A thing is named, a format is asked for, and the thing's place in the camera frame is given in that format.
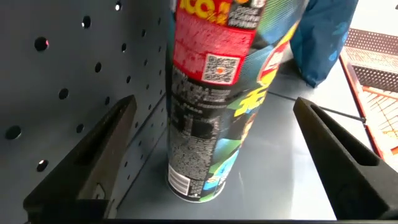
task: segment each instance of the spray can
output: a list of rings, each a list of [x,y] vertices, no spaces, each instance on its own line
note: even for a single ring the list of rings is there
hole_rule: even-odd
[[[304,10],[297,0],[172,0],[167,183],[189,202],[224,188]]]

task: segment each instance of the blue fabric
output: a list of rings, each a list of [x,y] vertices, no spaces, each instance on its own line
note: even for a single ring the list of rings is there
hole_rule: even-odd
[[[312,87],[324,81],[347,39],[358,0],[310,0],[290,41],[303,79]]]

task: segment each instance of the gray metal surface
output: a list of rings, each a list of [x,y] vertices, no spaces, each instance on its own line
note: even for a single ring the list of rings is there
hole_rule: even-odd
[[[2,223],[118,99],[136,97],[132,138],[164,94],[168,2],[116,2],[0,2]]]
[[[114,191],[111,196],[113,204],[109,213],[109,218],[114,218],[116,216],[117,206],[137,177],[153,148],[158,144],[158,140],[165,131],[166,122],[166,98],[164,97],[153,114],[146,121],[142,130],[140,130],[131,141],[122,159],[119,173],[116,177]]]
[[[202,204],[185,202],[165,183],[163,135],[118,210],[118,218],[334,220],[301,130],[294,102],[268,95],[223,192]],[[360,121],[329,113],[365,145]]]
[[[360,117],[339,61],[331,69],[328,78],[316,88],[307,85],[292,61],[289,61],[281,65],[269,91],[293,99],[301,96],[324,108]]]

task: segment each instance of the pegboard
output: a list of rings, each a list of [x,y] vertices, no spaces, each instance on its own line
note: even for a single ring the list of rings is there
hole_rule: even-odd
[[[355,65],[353,65],[353,68],[362,86],[398,92],[398,73],[385,72]]]
[[[166,115],[166,99],[164,97],[150,118],[145,122],[143,129],[130,142],[116,177],[111,196],[112,206],[109,218],[116,217],[117,207],[122,202],[129,187],[165,131],[167,125]]]
[[[165,92],[169,10],[156,0],[0,4],[0,218],[13,224],[27,220],[23,199],[119,99],[136,97],[130,139],[146,130]],[[129,151],[153,145],[159,132],[141,136],[141,146],[132,140]]]
[[[365,30],[350,29],[345,46],[398,55],[398,37]]]

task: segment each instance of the qr code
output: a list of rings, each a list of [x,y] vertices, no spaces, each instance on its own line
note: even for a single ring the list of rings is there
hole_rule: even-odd
[[[240,58],[208,54],[202,81],[217,84],[231,84]]]

